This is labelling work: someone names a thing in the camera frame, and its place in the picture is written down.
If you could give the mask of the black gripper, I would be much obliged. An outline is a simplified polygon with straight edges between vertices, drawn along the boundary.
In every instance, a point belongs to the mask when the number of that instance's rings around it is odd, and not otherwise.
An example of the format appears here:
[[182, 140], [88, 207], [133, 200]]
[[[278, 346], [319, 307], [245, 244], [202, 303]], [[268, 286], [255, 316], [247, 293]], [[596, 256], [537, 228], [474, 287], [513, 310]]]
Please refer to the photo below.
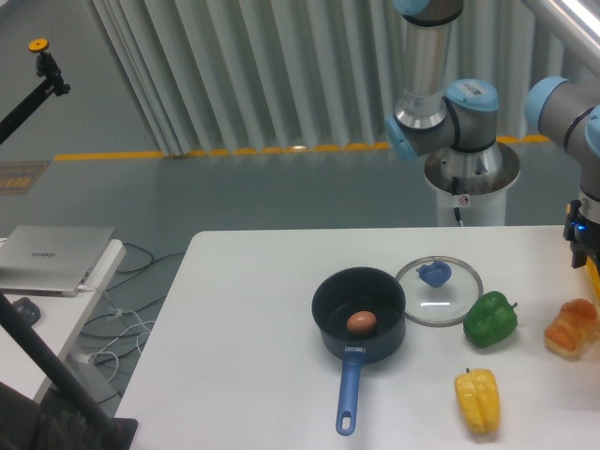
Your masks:
[[582, 200], [571, 201], [566, 208], [565, 240], [570, 243], [571, 266], [579, 268], [586, 264], [586, 254], [599, 254], [599, 224], [583, 214]]

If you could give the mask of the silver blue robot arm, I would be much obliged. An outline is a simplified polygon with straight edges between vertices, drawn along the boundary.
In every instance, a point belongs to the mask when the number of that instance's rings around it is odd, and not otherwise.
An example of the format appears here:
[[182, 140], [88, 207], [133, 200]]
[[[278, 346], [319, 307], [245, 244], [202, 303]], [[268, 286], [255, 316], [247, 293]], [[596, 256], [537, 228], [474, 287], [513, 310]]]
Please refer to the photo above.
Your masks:
[[[475, 221], [504, 221], [506, 191], [516, 181], [516, 153], [498, 141], [496, 88], [477, 79], [443, 83], [450, 28], [459, 1], [398, 1], [408, 24], [405, 87], [385, 119], [388, 141], [401, 158], [426, 158], [425, 176], [438, 195], [438, 221], [463, 225], [468, 208]], [[529, 91], [527, 122], [575, 160], [579, 194], [565, 213], [564, 239], [572, 266], [599, 259], [599, 81], [575, 83], [547, 77]]]

